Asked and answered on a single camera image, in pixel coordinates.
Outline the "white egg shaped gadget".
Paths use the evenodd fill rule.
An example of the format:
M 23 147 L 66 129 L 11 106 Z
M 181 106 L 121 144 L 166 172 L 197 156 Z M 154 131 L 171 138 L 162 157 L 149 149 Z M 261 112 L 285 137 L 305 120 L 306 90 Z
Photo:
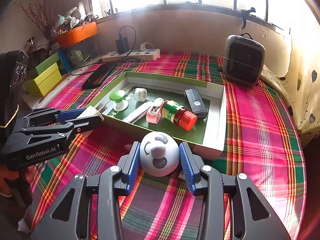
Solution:
M 172 173 L 180 162 L 177 142 L 163 132 L 150 132 L 140 143 L 139 159 L 142 169 L 154 177 Z

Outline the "silver white stick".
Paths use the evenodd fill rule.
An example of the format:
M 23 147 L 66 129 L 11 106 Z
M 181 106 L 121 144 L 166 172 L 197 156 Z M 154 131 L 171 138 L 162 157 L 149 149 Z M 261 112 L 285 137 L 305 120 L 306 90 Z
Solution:
M 146 113 L 148 112 L 148 110 L 151 108 L 152 105 L 153 105 L 153 101 L 148 100 L 147 102 L 140 105 L 137 109 L 135 109 L 128 116 L 126 116 L 123 119 L 123 122 L 133 124 L 134 122 L 136 122 L 137 120 L 142 118 L 144 115 L 146 115 Z

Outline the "black rectangular sensor device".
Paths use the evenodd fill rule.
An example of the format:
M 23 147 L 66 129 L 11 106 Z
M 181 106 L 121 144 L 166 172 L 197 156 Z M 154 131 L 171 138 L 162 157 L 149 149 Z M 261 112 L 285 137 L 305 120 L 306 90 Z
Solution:
M 189 107 L 193 114 L 197 116 L 198 119 L 205 119 L 208 115 L 208 111 L 200 97 L 198 90 L 194 88 L 186 89 L 184 91 L 185 97 L 189 103 Z

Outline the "blue usb tester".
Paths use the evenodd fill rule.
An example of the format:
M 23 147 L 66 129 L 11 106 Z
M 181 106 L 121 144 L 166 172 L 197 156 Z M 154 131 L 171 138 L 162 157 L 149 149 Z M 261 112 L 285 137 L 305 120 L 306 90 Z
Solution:
M 185 176 L 184 173 L 181 171 L 179 176 L 178 176 L 181 180 L 185 180 Z

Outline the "white usb charger block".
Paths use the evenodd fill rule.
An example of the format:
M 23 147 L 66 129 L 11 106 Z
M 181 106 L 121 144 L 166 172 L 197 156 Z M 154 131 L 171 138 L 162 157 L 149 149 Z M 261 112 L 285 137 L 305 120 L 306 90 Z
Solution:
M 100 119 L 101 119 L 102 121 L 104 121 L 104 117 L 103 117 L 103 115 L 100 113 L 100 111 L 97 110 L 96 108 L 92 107 L 92 106 L 88 106 L 79 116 L 77 116 L 77 119 L 87 118 L 87 117 L 90 117 L 90 116 L 99 116 Z M 92 130 L 87 131 L 87 132 L 82 132 L 82 135 L 83 135 L 85 138 L 88 138 L 89 135 L 90 135 L 92 132 L 93 132 Z

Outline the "pink plastic clip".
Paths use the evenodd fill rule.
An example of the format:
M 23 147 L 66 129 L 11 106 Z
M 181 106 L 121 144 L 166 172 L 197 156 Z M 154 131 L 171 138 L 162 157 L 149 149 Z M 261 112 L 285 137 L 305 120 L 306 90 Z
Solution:
M 127 151 L 130 151 L 131 148 L 132 148 L 132 144 L 125 145 L 124 148 L 125 148 Z

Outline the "green cap white stand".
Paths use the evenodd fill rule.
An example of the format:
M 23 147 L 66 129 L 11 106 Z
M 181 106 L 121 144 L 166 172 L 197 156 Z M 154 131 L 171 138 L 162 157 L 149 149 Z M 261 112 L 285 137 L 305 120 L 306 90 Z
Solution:
M 114 90 L 109 99 L 114 102 L 113 110 L 116 112 L 122 112 L 127 109 L 129 102 L 124 99 L 125 91 L 124 90 Z

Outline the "black smartphone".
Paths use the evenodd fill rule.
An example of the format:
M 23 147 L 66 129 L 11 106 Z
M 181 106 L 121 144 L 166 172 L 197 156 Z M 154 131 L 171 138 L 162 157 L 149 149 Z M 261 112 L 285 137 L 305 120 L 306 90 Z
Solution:
M 112 62 L 102 63 L 83 83 L 82 89 L 95 89 L 100 87 L 111 74 L 114 66 L 115 64 Z

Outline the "red lid green bottle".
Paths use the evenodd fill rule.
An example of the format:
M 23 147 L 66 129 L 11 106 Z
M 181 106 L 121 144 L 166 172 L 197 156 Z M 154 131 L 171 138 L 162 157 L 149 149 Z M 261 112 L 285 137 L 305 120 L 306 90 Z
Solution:
M 174 100 L 167 100 L 163 103 L 161 116 L 186 131 L 190 131 L 197 122 L 195 114 Z

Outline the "pink white tape dispenser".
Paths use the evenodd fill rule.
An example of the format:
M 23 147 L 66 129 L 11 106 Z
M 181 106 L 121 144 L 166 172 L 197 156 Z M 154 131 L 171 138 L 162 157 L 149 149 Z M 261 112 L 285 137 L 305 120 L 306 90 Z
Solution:
M 158 124 L 161 118 L 161 106 L 163 105 L 164 100 L 162 98 L 156 98 L 149 108 L 146 114 L 146 121 L 151 124 Z

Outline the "plaid pink green cloth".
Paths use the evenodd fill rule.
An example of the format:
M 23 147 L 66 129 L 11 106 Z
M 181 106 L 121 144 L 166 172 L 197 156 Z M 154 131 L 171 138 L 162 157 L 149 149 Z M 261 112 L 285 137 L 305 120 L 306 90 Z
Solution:
M 282 98 L 260 81 L 253 88 L 227 81 L 219 72 L 220 57 L 163 52 L 156 61 L 121 63 L 108 82 L 126 71 L 186 77 L 224 85 L 227 127 L 225 148 L 210 162 L 221 173 L 243 172 L 264 194 L 296 239 L 306 202 L 306 169 L 298 132 Z M 100 127 L 88 138 L 77 135 L 66 155 L 41 164 L 32 183 L 33 204 L 25 214 L 34 228 L 61 190 L 78 173 L 101 173 L 128 151 L 133 138 Z M 175 172 L 155 178 L 140 171 L 130 196 L 120 198 L 126 239 L 195 239 L 201 198 L 190 194 Z

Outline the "orange planter tray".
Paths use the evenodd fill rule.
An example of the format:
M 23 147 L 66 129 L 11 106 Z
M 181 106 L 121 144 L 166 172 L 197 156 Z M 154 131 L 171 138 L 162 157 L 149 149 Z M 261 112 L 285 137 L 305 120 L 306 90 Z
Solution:
M 96 22 L 91 22 L 60 34 L 57 37 L 52 38 L 52 41 L 54 43 L 57 42 L 61 48 L 66 49 L 87 38 L 97 35 L 97 33 Z

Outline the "white power strip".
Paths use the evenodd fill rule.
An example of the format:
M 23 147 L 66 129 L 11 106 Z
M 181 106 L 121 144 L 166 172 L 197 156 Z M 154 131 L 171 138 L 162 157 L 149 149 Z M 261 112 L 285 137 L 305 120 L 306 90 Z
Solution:
M 103 62 L 115 62 L 123 58 L 125 59 L 138 59 L 140 61 L 155 61 L 160 57 L 159 49 L 147 49 L 145 51 L 133 50 L 131 53 L 119 54 L 117 51 L 109 52 L 102 57 Z

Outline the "dark grey mini heater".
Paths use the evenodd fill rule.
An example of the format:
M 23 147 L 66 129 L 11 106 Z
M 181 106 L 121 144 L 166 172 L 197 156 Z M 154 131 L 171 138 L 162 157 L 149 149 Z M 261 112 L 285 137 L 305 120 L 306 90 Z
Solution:
M 258 84 L 263 70 L 265 47 L 246 35 L 227 37 L 222 72 L 226 78 L 252 87 Z

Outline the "floral cream curtain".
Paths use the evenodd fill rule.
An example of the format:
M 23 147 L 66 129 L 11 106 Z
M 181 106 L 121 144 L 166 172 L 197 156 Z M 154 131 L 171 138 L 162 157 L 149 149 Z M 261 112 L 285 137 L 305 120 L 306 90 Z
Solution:
M 284 101 L 305 147 L 319 137 L 319 33 L 296 35 L 287 73 L 275 75 L 266 66 L 261 79 L 274 88 Z

